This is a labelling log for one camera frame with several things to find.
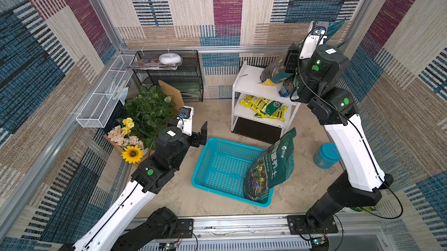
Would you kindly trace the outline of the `yellow green fertilizer bag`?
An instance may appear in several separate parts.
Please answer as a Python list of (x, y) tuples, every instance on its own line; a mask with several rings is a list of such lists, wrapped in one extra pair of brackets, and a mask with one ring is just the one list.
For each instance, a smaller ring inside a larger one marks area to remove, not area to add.
[(271, 115), (281, 106), (279, 102), (252, 95), (247, 95), (243, 100), (240, 101), (240, 104), (244, 107), (250, 108), (257, 113), (268, 115)]

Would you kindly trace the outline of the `colourful green blue soil bag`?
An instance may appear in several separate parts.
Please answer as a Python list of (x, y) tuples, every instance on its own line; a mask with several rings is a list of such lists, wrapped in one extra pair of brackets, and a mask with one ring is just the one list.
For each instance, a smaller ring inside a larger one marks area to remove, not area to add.
[(291, 95), (296, 95), (298, 89), (299, 81), (297, 80), (296, 75), (292, 75), (283, 82), (279, 95), (281, 97), (290, 97)]

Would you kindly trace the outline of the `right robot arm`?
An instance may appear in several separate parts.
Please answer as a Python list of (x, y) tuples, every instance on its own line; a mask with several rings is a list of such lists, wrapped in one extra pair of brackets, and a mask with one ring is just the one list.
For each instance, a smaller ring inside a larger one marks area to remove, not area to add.
[(348, 57), (327, 44), (318, 45), (310, 57), (301, 57), (302, 51), (301, 46), (292, 44), (286, 54), (286, 70), (298, 78), (291, 94), (317, 117), (345, 168), (306, 212), (303, 225), (312, 234), (323, 232), (345, 207), (378, 204), (393, 177), (383, 172), (372, 153), (352, 94), (335, 85), (350, 64)]

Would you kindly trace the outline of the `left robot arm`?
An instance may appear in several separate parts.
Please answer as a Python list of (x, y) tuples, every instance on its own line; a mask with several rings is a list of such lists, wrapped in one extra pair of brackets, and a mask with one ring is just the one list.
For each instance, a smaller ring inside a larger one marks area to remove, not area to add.
[(156, 210), (148, 220), (129, 232), (125, 228), (179, 171), (188, 150), (207, 143), (208, 128), (192, 131), (192, 119), (178, 118), (154, 139), (154, 153), (131, 175), (121, 196), (90, 231), (62, 251), (137, 251), (153, 239), (181, 235), (177, 216), (168, 208)]

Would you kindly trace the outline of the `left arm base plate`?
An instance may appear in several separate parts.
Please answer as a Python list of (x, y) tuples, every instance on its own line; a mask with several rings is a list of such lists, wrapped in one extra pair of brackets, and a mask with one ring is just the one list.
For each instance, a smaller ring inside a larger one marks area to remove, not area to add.
[(193, 238), (194, 219), (178, 218), (174, 224), (172, 238)]

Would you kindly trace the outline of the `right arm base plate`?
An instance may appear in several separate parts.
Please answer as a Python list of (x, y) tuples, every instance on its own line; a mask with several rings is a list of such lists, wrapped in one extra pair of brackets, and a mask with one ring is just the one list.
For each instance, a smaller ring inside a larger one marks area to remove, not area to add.
[(292, 235), (337, 234), (339, 232), (333, 216), (325, 222), (308, 219), (305, 214), (289, 215), (286, 220)]

